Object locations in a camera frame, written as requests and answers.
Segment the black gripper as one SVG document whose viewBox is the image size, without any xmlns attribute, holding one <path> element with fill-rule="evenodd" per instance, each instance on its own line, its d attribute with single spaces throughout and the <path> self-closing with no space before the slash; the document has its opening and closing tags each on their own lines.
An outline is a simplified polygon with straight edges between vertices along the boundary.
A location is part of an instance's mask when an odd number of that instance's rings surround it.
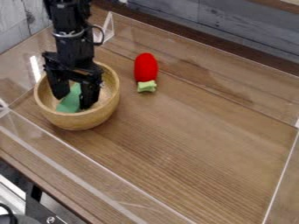
<svg viewBox="0 0 299 224">
<path fill-rule="evenodd" d="M 46 51 L 44 71 L 58 100 L 71 91 L 70 81 L 80 83 L 79 105 L 88 109 L 99 101 L 103 69 L 94 62 L 95 47 L 102 43 L 92 32 L 55 32 L 56 51 Z"/>
</svg>

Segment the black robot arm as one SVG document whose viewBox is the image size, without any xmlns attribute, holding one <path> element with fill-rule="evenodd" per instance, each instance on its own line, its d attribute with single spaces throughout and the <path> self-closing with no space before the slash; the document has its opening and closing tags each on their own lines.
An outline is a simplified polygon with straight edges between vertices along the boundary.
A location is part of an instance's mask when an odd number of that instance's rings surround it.
<svg viewBox="0 0 299 224">
<path fill-rule="evenodd" d="M 56 51 L 46 51 L 43 69 L 51 92 L 62 100 L 71 92 L 71 81 L 79 83 L 79 108 L 88 109 L 99 100 L 103 68 L 95 62 L 95 47 L 104 40 L 94 40 L 90 23 L 92 0 L 43 0 L 50 20 Z"/>
</svg>

